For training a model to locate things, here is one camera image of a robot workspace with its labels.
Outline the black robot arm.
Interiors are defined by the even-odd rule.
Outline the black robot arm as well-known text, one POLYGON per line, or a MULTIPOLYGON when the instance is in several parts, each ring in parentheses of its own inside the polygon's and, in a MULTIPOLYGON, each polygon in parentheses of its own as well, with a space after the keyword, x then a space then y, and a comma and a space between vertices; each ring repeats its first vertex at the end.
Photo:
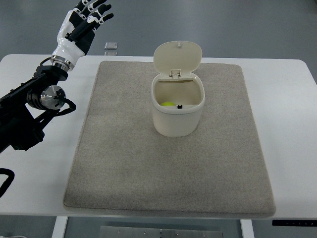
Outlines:
POLYGON ((42 142, 44 128, 55 117, 76 110, 76 105, 58 86, 68 78, 73 64, 59 56, 43 60, 33 77, 0 100, 0 150, 27 151, 42 142))

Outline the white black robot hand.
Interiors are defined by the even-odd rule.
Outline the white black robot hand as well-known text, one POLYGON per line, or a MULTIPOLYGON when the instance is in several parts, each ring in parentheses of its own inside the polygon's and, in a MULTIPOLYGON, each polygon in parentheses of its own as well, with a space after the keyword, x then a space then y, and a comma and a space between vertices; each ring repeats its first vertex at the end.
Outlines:
POLYGON ((72 70, 79 58, 85 56, 94 40, 96 30, 114 17, 111 4, 105 0, 81 0, 71 9, 57 35, 57 48, 51 56, 52 64, 72 70))

